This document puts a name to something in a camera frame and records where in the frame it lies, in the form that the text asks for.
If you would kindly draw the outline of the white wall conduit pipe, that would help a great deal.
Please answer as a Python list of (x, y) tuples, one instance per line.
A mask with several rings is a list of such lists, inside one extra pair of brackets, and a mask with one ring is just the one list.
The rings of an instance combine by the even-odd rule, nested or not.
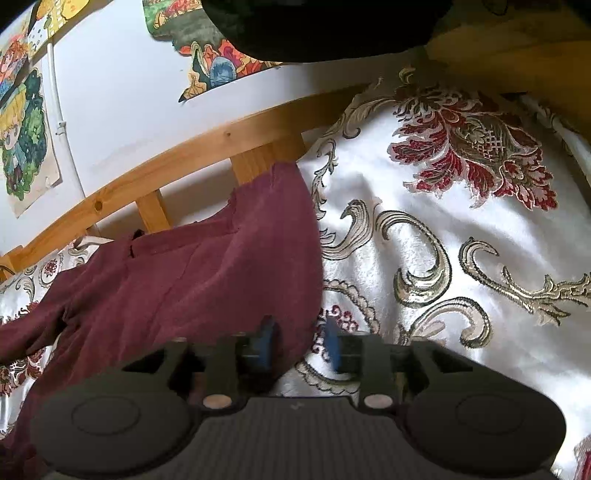
[(59, 166), (62, 169), (62, 182), (67, 183), (68, 191), (70, 193), (70, 197), (72, 198), (72, 205), (76, 206), (81, 201), (86, 199), (86, 194), (76, 168), (75, 160), (68, 139), (67, 122), (64, 118), (61, 107), (56, 77), (54, 45), (51, 40), (49, 40), (46, 44), (46, 55), (49, 70), (49, 85), (51, 89), (51, 97), (54, 103), (54, 136), (57, 140), (57, 159)]

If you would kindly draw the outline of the maroon long-sleeve shirt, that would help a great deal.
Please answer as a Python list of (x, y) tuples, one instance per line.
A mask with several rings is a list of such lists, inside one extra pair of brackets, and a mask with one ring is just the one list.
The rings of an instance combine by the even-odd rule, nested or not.
[(238, 187), (204, 221), (100, 246), (1, 329), (3, 365), (55, 349), (1, 443), (2, 477), (42, 475), (29, 425), (53, 392), (172, 339), (212, 344), (266, 317), (280, 330), (273, 368), (283, 374), (310, 347), (321, 303), (317, 219), (294, 164)]

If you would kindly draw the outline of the floral white red bedspread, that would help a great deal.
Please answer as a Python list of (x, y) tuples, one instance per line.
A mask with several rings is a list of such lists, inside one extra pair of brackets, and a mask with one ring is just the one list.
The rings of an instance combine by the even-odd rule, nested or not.
[[(590, 207), (570, 169), (589, 144), (529, 97), (454, 88), (406, 69), (356, 96), (297, 168), (322, 258), (322, 303), (280, 396), (349, 396), (325, 322), (406, 345), (431, 340), (554, 400), (553, 468), (590, 475)], [(86, 239), (1, 289), (1, 329), (106, 243)], [(1, 443), (54, 347), (1, 362)]]

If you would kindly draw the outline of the cartoon poster far left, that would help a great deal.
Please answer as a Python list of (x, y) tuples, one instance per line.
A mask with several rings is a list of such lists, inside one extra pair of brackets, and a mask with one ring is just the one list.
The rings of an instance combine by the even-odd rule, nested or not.
[(110, 0), (41, 0), (34, 5), (27, 33), (27, 49), (32, 59), (51, 40), (75, 23), (102, 9)]

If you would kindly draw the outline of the wooden bed frame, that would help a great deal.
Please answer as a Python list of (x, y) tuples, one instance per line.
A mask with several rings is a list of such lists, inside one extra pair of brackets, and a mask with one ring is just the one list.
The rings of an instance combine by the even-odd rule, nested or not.
[[(500, 93), (529, 92), (549, 102), (576, 130), (590, 133), (590, 28), (568, 9), (462, 25), (430, 41), (425, 54), (453, 80)], [(245, 183), (276, 162), (301, 158), (307, 151), (301, 135), (335, 123), (353, 96), (378, 77), (322, 86), (314, 95), (235, 117), (152, 157), (2, 256), (2, 280), (88, 234), (129, 204), (137, 207), (147, 231), (170, 228), (162, 188), (215, 163), (230, 160), (235, 178)]]

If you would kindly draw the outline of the cartoon poster green left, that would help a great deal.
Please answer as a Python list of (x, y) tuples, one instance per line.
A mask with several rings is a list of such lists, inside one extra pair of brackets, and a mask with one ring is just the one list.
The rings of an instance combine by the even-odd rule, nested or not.
[(15, 217), (61, 182), (43, 77), (36, 67), (27, 69), (1, 108), (1, 180)]

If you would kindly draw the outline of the cartoon poster colourful right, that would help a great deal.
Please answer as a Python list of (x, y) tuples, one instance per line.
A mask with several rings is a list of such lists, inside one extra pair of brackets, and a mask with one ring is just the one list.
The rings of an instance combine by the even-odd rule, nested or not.
[(147, 0), (142, 7), (150, 35), (169, 40), (178, 54), (191, 60), (188, 86), (178, 99), (180, 103), (279, 65), (239, 52), (211, 22), (199, 1)]

